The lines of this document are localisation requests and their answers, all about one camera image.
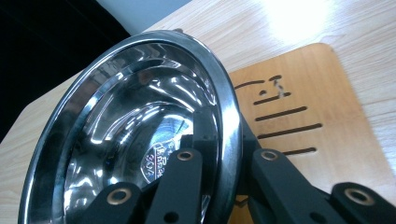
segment wooden surface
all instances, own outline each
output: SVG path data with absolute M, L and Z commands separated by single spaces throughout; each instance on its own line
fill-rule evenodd
M 330 44 L 396 174 L 395 11 L 395 1 L 193 0 L 150 30 L 183 29 L 229 72 L 311 43 Z M 26 106 L 1 143 L 0 223 L 16 223 L 35 144 L 74 78 Z
M 288 154 L 308 181 L 331 192 L 363 184 L 396 204 L 396 184 L 333 50 L 309 45 L 230 74 L 242 114 L 262 147 Z M 231 223 L 248 223 L 235 207 Z

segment reflective bowl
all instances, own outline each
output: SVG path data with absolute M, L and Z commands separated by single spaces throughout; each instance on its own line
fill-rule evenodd
M 19 222 L 75 223 L 103 188 L 145 187 L 163 174 L 181 136 L 193 134 L 192 115 L 202 108 L 210 108 L 210 131 L 218 136 L 204 155 L 213 157 L 207 173 L 215 178 L 203 218 L 227 221 L 242 156 L 233 86 L 202 43 L 156 31 L 105 52 L 66 92 L 35 148 Z

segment metal ring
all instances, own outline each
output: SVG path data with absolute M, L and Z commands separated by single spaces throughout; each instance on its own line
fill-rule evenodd
M 268 161 L 275 161 L 277 160 L 277 155 L 275 152 L 272 151 L 264 151 L 262 152 L 262 157 Z
M 177 158 L 181 161 L 189 161 L 194 157 L 194 154 L 190 151 L 182 151 L 177 154 Z
M 375 204 L 373 197 L 360 189 L 346 189 L 344 193 L 348 197 L 348 199 L 350 199 L 354 203 L 366 206 Z
M 125 197 L 123 197 L 122 199 L 114 198 L 114 195 L 118 192 L 124 192 Z M 107 202 L 109 204 L 119 205 L 119 204 L 122 204 L 122 203 L 125 203 L 126 201 L 128 201 L 128 199 L 130 199 L 131 196 L 132 196 L 132 192 L 129 189 L 126 189 L 126 188 L 115 189 L 107 195 Z

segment wooden table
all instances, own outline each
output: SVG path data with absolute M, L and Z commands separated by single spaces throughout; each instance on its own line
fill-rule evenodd
M 208 45 L 228 72 L 311 43 L 331 45 L 396 174 L 395 12 L 391 0 L 196 0 L 149 29 L 183 29 Z M 35 144 L 75 78 L 26 106 L 1 143 L 1 223 L 17 221 Z

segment black background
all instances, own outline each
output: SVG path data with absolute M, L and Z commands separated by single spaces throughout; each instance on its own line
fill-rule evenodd
M 0 141 L 28 104 L 129 36 L 95 0 L 1 0 L 0 29 Z

